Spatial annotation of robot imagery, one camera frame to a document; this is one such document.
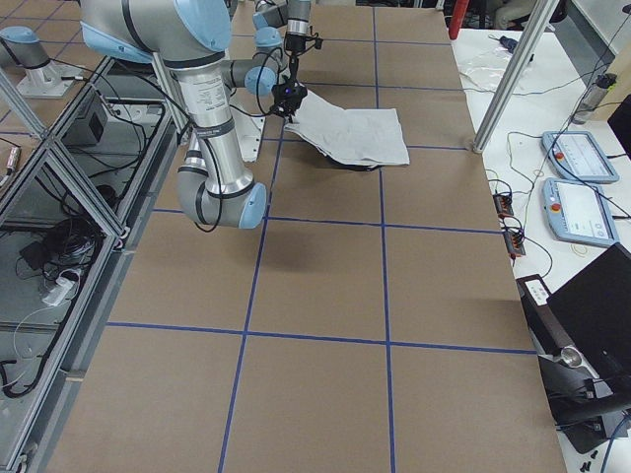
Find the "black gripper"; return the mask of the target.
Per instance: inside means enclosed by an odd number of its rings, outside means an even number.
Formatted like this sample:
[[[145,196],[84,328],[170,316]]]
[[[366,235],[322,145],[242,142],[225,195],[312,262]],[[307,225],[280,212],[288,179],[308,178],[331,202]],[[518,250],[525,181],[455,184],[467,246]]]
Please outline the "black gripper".
[[[294,122],[295,113],[302,100],[308,95],[308,89],[297,79],[284,76],[283,81],[272,87],[273,105],[270,111],[278,116],[286,116],[289,123]]]
[[[322,44],[323,39],[318,33],[285,34],[284,51],[289,56],[290,87],[296,87],[298,84],[299,56],[307,53],[311,49],[320,50],[322,48]]]

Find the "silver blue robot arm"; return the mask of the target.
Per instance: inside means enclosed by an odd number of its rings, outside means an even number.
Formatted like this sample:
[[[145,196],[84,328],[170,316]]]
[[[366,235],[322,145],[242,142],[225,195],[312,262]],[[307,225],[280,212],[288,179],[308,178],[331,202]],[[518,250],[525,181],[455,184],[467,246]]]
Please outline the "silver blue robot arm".
[[[254,229],[267,191],[245,166],[229,94],[271,94],[271,113],[291,117],[308,90],[297,78],[311,41],[311,4],[260,3],[253,15],[257,53],[228,60],[235,6],[224,1],[83,1],[85,44],[116,59],[151,63],[160,56],[177,81],[192,142],[177,174],[178,201],[197,225]]]
[[[285,28],[284,51],[288,57],[288,81],[298,83],[299,62],[311,49],[321,49],[323,39],[311,25],[312,2],[309,0],[256,1],[252,17],[255,27]]]

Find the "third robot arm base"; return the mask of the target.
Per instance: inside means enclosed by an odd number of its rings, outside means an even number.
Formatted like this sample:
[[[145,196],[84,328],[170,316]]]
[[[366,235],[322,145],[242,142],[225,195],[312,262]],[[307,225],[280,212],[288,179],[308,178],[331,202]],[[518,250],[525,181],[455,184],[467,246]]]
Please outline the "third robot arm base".
[[[37,34],[24,26],[1,30],[1,67],[15,66],[25,71],[17,86],[23,97],[57,99],[75,82],[78,69],[54,64]]]

